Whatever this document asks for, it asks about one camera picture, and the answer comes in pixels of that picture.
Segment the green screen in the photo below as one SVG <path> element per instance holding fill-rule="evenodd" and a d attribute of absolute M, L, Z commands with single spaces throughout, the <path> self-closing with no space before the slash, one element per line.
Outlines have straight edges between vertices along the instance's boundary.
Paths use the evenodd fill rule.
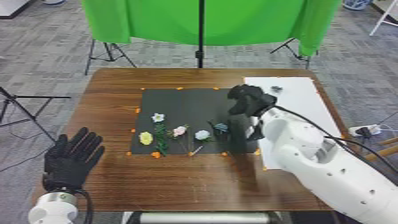
<path fill-rule="evenodd" d="M 340 0 L 207 0 L 205 45 L 301 40 L 301 55 L 319 50 Z M 198 44 L 200 0 L 84 0 L 93 37 L 130 43 L 139 37 Z"/>

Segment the black glove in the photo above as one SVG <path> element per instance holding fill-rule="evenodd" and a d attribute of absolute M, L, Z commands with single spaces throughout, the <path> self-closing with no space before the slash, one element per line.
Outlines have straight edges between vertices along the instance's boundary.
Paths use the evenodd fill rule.
<path fill-rule="evenodd" d="M 248 117 L 260 117 L 278 103 L 278 98 L 271 94 L 265 94 L 260 87 L 249 85 L 233 87 L 228 93 L 228 99 L 237 100 L 230 114 L 246 114 Z"/>
<path fill-rule="evenodd" d="M 45 155 L 45 177 L 43 185 L 47 191 L 66 188 L 72 192 L 81 190 L 93 167 L 102 158 L 105 147 L 97 133 L 82 128 L 72 141 L 61 135 L 54 148 Z"/>

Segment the gray carpet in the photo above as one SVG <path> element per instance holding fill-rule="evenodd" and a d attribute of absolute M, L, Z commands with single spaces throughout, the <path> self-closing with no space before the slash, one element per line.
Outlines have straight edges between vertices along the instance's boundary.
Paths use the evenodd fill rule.
<path fill-rule="evenodd" d="M 331 32 L 313 58 L 312 70 L 322 80 L 347 126 L 374 124 L 398 110 L 398 28 L 383 25 L 375 37 L 368 36 L 381 14 L 340 9 Z M 73 100 L 54 101 L 40 122 L 56 133 L 63 132 L 89 83 L 84 67 L 91 33 L 81 1 L 63 6 L 43 6 L 38 1 L 15 20 L 0 20 L 0 86 L 17 94 L 68 95 Z M 212 68 L 304 68 L 287 49 L 274 55 L 280 44 L 207 48 L 207 67 Z M 123 49 L 139 67 L 196 67 L 196 47 L 136 39 Z M 128 66 L 95 62 L 104 66 Z M 36 110 L 41 100 L 24 101 Z M 386 122 L 398 129 L 398 116 Z M 38 132 L 31 124 L 13 127 L 31 137 Z M 50 146 L 45 136 L 18 139 L 0 129 L 0 168 L 15 164 Z M 0 173 L 0 224 L 25 224 L 33 187 L 41 177 L 43 157 Z M 102 213 L 100 223 L 113 214 Z"/>

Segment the light stand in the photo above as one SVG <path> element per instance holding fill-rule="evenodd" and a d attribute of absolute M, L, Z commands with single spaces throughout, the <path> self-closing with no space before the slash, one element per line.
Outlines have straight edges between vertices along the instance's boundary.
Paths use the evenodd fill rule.
<path fill-rule="evenodd" d="M 11 95 L 9 92 L 6 91 L 6 89 L 0 87 L 0 95 L 4 95 L 6 97 L 6 100 L 4 100 L 4 108 L 2 108 L 2 113 L 0 113 L 0 128 L 15 125 L 15 124 L 20 124 L 20 123 L 25 123 L 29 121 L 34 122 L 38 128 L 41 129 L 45 135 L 49 136 L 50 140 L 56 142 L 56 139 L 47 131 L 47 129 L 43 128 L 41 124 L 38 123 L 38 116 L 41 115 L 41 112 L 52 102 L 54 99 L 72 99 L 72 97 L 68 96 L 17 96 L 17 95 Z M 27 110 L 27 108 L 22 106 L 20 102 L 17 99 L 47 99 L 47 102 L 36 112 L 36 114 L 33 114 Z M 6 116 L 6 111 L 8 111 L 8 107 L 9 107 L 9 104 L 15 104 L 15 107 L 22 110 L 27 118 L 18 120 L 18 121 L 13 121 L 11 123 L 4 124 L 4 116 Z"/>
<path fill-rule="evenodd" d="M 292 47 L 290 47 L 290 43 L 292 43 L 294 40 L 296 40 L 296 38 L 292 38 L 292 39 L 283 43 L 283 45 L 281 45 L 281 46 L 278 47 L 278 49 L 271 52 L 271 54 L 274 54 L 274 53 L 281 50 L 281 48 L 287 47 L 288 50 L 290 50 L 290 52 L 292 52 L 292 54 L 294 54 L 294 56 L 296 56 L 296 58 L 297 58 L 301 61 L 306 61 L 306 69 L 310 69 L 312 56 L 308 56 L 308 58 L 306 58 L 306 56 L 303 56 L 303 55 L 299 55 L 299 54 L 296 53 L 296 51 L 294 51 L 294 49 L 292 49 Z"/>
<path fill-rule="evenodd" d="M 128 55 L 127 55 L 125 51 L 121 50 L 121 47 L 120 47 L 120 45 L 116 43 L 104 43 L 105 53 L 102 55 L 107 54 L 107 56 L 109 56 L 107 59 L 100 58 L 102 55 L 98 57 L 93 57 L 95 47 L 97 47 L 97 40 L 93 39 L 93 42 L 91 42 L 91 51 L 89 51 L 89 60 L 88 60 L 86 72 L 84 72 L 86 75 L 89 75 L 91 61 L 93 60 L 104 60 L 107 62 L 116 62 L 118 59 L 125 57 L 127 60 L 128 60 L 128 62 L 130 62 L 130 64 L 132 64 L 132 66 L 137 68 L 137 66 L 134 64 L 134 61 L 132 61 L 132 59 L 130 59 L 130 57 L 128 57 Z M 113 52 L 114 50 L 118 50 L 120 53 L 121 53 L 121 56 L 120 57 L 114 57 L 114 52 Z"/>

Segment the wire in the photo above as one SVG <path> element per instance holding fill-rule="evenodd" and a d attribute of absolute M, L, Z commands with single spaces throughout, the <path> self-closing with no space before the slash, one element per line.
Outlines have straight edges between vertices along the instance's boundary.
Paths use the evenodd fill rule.
<path fill-rule="evenodd" d="M 377 124 L 381 125 L 397 114 L 398 114 L 398 111 L 384 118 L 384 120 Z"/>
<path fill-rule="evenodd" d="M 374 151 L 374 149 L 370 149 L 368 146 L 365 146 L 361 143 L 358 143 L 356 141 L 352 140 L 347 140 L 347 139 L 342 139 L 338 137 L 335 137 L 331 135 L 331 133 L 326 131 L 326 129 L 320 127 L 320 125 L 299 114 L 296 113 L 294 111 L 290 111 L 287 108 L 283 108 L 281 106 L 274 106 L 274 108 L 278 108 L 281 111 L 288 112 L 290 114 L 294 114 L 297 117 L 301 117 L 308 122 L 310 124 L 320 129 L 320 131 L 327 134 L 327 138 L 331 138 L 336 142 L 336 144 L 342 146 L 342 148 L 349 151 L 349 153 L 361 159 L 363 162 L 367 162 L 367 164 L 375 168 L 375 166 L 370 164 L 370 162 L 367 161 L 367 159 L 363 158 L 363 156 L 352 151 L 352 149 L 349 148 L 349 146 L 345 145 L 345 142 L 351 142 L 352 144 L 363 146 L 363 148 L 372 152 L 372 154 L 375 154 L 375 156 L 379 157 L 379 159 L 383 160 L 383 162 L 386 163 L 386 165 L 390 166 L 391 170 L 397 172 L 398 174 L 398 170 L 395 168 L 395 166 L 391 165 L 390 161 L 383 158 L 383 156 L 379 155 L 379 153 Z"/>
<path fill-rule="evenodd" d="M 52 147 L 49 147 L 47 150 L 43 150 L 41 153 L 40 153 L 34 157 L 31 157 L 31 158 L 25 159 L 20 163 L 17 163 L 15 165 L 11 165 L 11 166 L 8 166 L 4 169 L 0 169 L 0 173 L 2 173 L 6 170 L 9 170 L 13 167 L 20 166 L 27 161 L 31 161 L 33 159 L 36 159 L 36 158 L 45 154 L 45 152 L 50 150 Z"/>
<path fill-rule="evenodd" d="M 86 200 L 88 200 L 88 212 L 86 212 L 86 220 L 84 224 L 93 224 L 93 218 L 95 218 L 95 205 L 93 205 L 93 199 L 91 199 L 91 194 L 89 192 L 82 189 L 77 190 L 77 193 L 84 195 Z"/>
<path fill-rule="evenodd" d="M 391 168 L 391 170 L 397 172 L 398 174 L 398 170 L 397 170 L 397 167 L 393 166 L 393 164 L 390 163 L 390 161 L 386 160 L 386 158 L 381 156 L 381 154 L 375 152 L 375 150 L 367 146 L 363 145 L 359 142 L 349 140 L 349 139 L 343 139 L 343 138 L 336 138 L 340 141 L 345 141 L 345 142 L 351 142 L 352 144 L 359 145 L 368 151 L 370 153 L 377 156 L 377 158 L 383 160 L 383 162 L 386 163 L 388 167 Z"/>
<path fill-rule="evenodd" d="M 379 125 L 381 127 L 388 127 L 388 129 L 381 129 L 383 131 L 393 131 L 393 135 L 395 135 L 395 137 L 397 137 L 397 132 L 398 132 L 398 130 L 395 130 L 391 127 L 390 127 L 390 125 L 386 125 L 386 124 L 381 124 Z"/>

